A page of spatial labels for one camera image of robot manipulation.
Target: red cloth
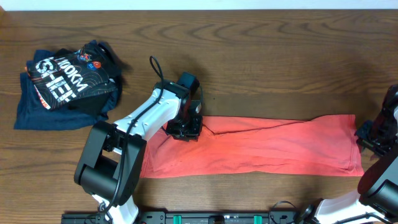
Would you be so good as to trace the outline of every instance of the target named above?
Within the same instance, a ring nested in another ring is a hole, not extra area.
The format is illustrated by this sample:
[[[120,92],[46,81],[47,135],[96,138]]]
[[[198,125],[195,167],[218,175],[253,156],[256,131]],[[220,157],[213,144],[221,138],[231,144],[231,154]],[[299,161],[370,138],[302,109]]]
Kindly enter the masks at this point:
[[[147,143],[141,177],[270,172],[361,176],[354,115],[311,121],[204,116],[198,141],[159,130]]]

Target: table surface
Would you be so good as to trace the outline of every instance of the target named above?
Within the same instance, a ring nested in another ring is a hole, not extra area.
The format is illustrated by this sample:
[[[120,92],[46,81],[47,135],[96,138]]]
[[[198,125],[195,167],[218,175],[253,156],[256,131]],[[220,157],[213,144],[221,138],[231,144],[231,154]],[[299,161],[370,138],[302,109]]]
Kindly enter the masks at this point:
[[[90,127],[16,131],[19,73],[36,49],[110,43],[126,64],[113,122],[134,111],[158,77],[195,74],[203,114],[312,119],[355,114],[374,119],[397,83],[397,11],[101,11],[6,12],[0,25],[0,223],[59,223],[65,211],[97,203],[73,173]],[[363,154],[363,167],[373,163]],[[359,177],[253,172],[141,179],[142,207],[168,210],[268,210],[279,200],[303,207],[356,188]]]

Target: folded fabric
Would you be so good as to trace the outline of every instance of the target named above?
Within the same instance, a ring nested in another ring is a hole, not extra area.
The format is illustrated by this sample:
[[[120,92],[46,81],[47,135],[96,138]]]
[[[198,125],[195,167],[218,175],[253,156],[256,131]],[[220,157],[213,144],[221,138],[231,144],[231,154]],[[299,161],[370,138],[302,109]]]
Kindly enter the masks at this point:
[[[270,172],[361,176],[354,115],[311,121],[204,116],[198,141],[162,130],[148,141],[141,177]]]
[[[34,60],[28,61],[27,66],[53,55],[53,52],[47,50],[37,50]],[[57,110],[50,111],[43,107],[28,74],[21,73],[20,80],[22,95],[17,108],[14,129],[71,130],[91,126],[99,120],[107,120],[107,112],[116,107],[119,98],[118,91],[110,93],[108,99],[101,105],[99,114],[84,113],[78,105],[74,109],[71,109],[70,105],[63,105]]]

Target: dark blue fabric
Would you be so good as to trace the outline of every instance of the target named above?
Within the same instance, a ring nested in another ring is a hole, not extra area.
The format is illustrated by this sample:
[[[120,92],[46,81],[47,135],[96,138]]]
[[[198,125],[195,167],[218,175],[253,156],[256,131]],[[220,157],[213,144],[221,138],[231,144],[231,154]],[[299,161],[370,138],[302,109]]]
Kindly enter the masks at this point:
[[[33,61],[28,61],[27,67],[37,63],[45,58],[53,56],[53,52],[47,50],[36,50]],[[98,121],[107,120],[106,114],[116,106],[118,92],[113,91],[101,114],[97,117],[90,116],[78,110],[69,110],[68,105],[57,110],[47,110],[40,102],[39,96],[28,74],[21,73],[21,100],[17,109],[17,121],[14,129],[32,129],[32,130],[73,130],[85,126],[91,126]]]

